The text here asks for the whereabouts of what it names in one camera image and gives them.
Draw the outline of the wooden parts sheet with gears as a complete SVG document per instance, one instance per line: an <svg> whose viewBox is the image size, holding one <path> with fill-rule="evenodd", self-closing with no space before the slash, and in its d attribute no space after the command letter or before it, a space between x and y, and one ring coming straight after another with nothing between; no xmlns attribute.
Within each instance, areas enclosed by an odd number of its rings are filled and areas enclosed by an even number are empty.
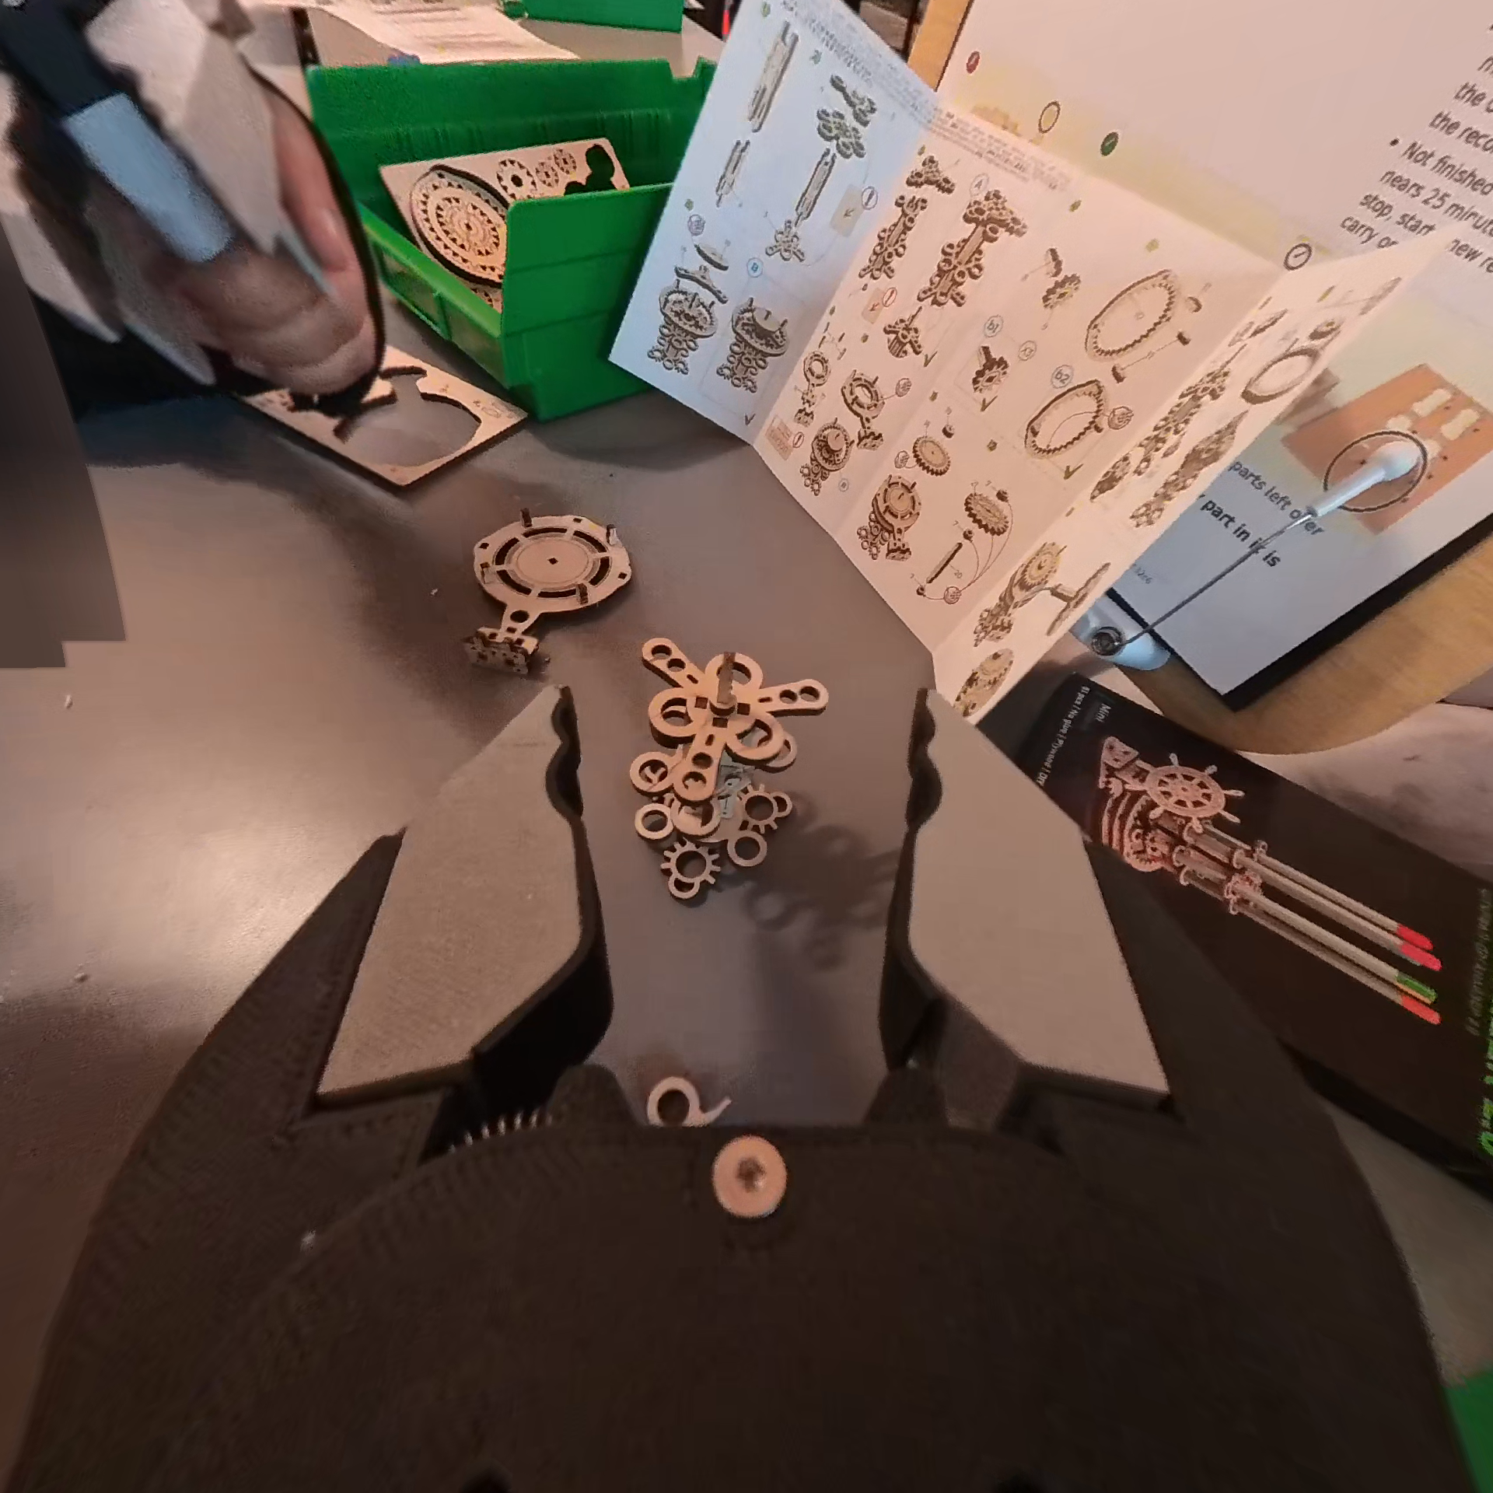
<svg viewBox="0 0 1493 1493"><path fill-rule="evenodd" d="M512 205L629 187L606 137L384 164L378 176L419 249L496 312Z"/></svg>

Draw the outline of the person's left hand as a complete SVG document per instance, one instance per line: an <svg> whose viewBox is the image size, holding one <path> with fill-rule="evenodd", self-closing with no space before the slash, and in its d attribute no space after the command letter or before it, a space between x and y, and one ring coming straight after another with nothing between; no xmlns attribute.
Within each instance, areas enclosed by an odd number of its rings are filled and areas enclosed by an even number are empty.
<svg viewBox="0 0 1493 1493"><path fill-rule="evenodd" d="M304 116L266 88L282 210L320 269L236 246L208 265L170 256L154 278L197 338L236 368L302 397L334 397L382 361L371 288Z"/></svg>

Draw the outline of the wooden sheet with cut-outs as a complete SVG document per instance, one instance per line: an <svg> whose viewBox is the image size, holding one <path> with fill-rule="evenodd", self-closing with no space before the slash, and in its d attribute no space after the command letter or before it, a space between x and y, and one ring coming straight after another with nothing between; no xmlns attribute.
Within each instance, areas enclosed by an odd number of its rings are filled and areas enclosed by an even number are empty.
<svg viewBox="0 0 1493 1493"><path fill-rule="evenodd" d="M359 420L398 404L396 381L412 381L414 395L421 406L446 406L467 416L473 422L469 438L453 450L428 461L373 461L353 454L350 450L352 429ZM414 487L487 450L513 434L529 418L522 408L394 345L385 345L378 376L343 415L332 415L325 402L298 400L279 388L261 395L240 395L236 402L277 424L302 443L318 448L323 456L396 491Z"/></svg>

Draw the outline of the small white round device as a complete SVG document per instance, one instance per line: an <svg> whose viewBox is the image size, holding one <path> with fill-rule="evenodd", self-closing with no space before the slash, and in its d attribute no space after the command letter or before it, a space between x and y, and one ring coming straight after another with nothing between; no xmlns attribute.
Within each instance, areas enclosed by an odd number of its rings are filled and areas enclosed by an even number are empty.
<svg viewBox="0 0 1493 1493"><path fill-rule="evenodd" d="M1111 667L1152 672L1173 658L1171 649L1150 628L1139 624L1123 607L1111 605L1109 598L1086 610L1070 635Z"/></svg>

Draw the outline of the folded assembly instruction leaflet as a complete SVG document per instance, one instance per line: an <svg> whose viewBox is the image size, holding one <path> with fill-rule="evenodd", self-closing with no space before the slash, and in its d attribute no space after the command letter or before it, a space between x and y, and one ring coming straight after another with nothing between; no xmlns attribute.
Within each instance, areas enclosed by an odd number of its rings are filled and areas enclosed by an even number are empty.
<svg viewBox="0 0 1493 1493"><path fill-rule="evenodd" d="M1310 283L924 84L846 4L741 4L611 360L745 440L977 722L1265 415Z"/></svg>

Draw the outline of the white printed notice board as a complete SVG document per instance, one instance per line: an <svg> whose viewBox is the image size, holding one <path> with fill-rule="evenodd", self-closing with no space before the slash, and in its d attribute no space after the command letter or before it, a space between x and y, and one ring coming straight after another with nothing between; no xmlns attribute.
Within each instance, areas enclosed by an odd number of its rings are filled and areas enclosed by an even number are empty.
<svg viewBox="0 0 1493 1493"><path fill-rule="evenodd" d="M1232 717L1326 683L1416 683L1406 615L1489 548L1489 4L968 4L940 93L1272 258L1310 310L1246 326L1228 415L1258 436L1112 583L1139 624L1391 436L1422 477L1278 539L1155 637Z"/></svg>

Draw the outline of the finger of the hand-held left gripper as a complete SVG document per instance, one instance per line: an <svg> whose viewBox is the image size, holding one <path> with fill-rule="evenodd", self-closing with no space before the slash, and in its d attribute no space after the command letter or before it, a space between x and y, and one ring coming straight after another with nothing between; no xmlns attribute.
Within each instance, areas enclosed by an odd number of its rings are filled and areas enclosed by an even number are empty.
<svg viewBox="0 0 1493 1493"><path fill-rule="evenodd" d="M192 317L156 281L156 237L110 185L87 175L67 196L5 155L2 214L25 283L74 326L106 344L133 333L190 381L217 381Z"/></svg>
<svg viewBox="0 0 1493 1493"><path fill-rule="evenodd" d="M64 136L183 264L236 244L286 255L325 288L282 207L268 95L220 29L231 6L115 2L74 22L98 96Z"/></svg>

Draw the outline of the small white curled scrap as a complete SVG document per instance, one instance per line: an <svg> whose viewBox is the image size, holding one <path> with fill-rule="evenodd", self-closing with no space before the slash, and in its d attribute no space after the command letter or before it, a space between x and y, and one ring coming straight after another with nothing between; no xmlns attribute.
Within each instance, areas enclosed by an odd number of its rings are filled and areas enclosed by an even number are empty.
<svg viewBox="0 0 1493 1493"><path fill-rule="evenodd" d="M647 1092L645 1120L656 1129L702 1129L720 1122L732 1106L729 1095L705 1104L688 1076L665 1076Z"/></svg>

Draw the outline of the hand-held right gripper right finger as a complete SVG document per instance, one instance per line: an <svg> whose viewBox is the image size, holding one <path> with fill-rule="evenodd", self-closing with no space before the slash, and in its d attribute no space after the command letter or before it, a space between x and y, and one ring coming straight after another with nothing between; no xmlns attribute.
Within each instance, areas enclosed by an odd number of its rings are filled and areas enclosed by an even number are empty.
<svg viewBox="0 0 1493 1493"><path fill-rule="evenodd" d="M1080 832L933 690L908 774L888 1067L926 1074L945 1111L1015 1111L1040 1090L1160 1106L1168 1078Z"/></svg>

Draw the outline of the wooden flower-shaped model assembly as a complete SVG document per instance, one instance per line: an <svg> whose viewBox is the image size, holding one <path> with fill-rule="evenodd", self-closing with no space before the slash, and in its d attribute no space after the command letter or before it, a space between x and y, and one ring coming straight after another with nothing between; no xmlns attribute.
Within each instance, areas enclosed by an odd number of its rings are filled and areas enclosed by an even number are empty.
<svg viewBox="0 0 1493 1493"><path fill-rule="evenodd" d="M666 639L647 640L643 667L663 681L647 706L654 749L627 770L640 795L633 827L659 855L668 895L697 905L723 873L753 871L794 813L771 779L796 763L793 717L821 717L828 688L810 678L766 681L737 651L691 662Z"/></svg>

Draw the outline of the black model kit box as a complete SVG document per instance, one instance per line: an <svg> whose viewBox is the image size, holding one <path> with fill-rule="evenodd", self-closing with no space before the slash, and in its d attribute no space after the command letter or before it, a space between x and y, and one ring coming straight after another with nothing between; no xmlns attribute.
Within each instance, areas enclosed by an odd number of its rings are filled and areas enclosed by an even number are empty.
<svg viewBox="0 0 1493 1493"><path fill-rule="evenodd" d="M1491 1193L1491 893L1079 674L1016 765L1336 1108Z"/></svg>

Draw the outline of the round wooden disc assembly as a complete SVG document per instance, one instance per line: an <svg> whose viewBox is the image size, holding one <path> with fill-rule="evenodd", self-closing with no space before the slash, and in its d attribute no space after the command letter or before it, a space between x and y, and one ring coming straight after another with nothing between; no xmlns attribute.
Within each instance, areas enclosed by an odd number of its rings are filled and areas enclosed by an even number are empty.
<svg viewBox="0 0 1493 1493"><path fill-rule="evenodd" d="M595 608L629 585L634 566L620 534L586 516L531 516L478 541L473 573L496 601L501 624L478 628L465 642L478 667L528 676L537 626L545 617Z"/></svg>

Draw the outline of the green plastic bin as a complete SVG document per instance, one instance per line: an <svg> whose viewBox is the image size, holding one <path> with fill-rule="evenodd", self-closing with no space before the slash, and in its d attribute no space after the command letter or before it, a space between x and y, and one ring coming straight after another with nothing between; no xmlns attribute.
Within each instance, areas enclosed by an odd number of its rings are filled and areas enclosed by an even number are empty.
<svg viewBox="0 0 1493 1493"><path fill-rule="evenodd" d="M540 420L641 392L609 349L716 66L665 61L311 68L311 118L400 304ZM405 233L380 168L606 139L627 189L524 203L510 216L501 308Z"/></svg>
<svg viewBox="0 0 1493 1493"><path fill-rule="evenodd" d="M526 18L560 25L597 25L624 31L681 32L684 2L505 2Z"/></svg>

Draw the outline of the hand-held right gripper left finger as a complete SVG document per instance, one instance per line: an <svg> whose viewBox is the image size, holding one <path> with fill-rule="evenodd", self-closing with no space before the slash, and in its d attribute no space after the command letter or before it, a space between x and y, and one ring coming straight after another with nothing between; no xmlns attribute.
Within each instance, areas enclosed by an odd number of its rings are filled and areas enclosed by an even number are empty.
<svg viewBox="0 0 1493 1493"><path fill-rule="evenodd" d="M318 1097L540 1108L611 989L570 690L544 687L409 825Z"/></svg>

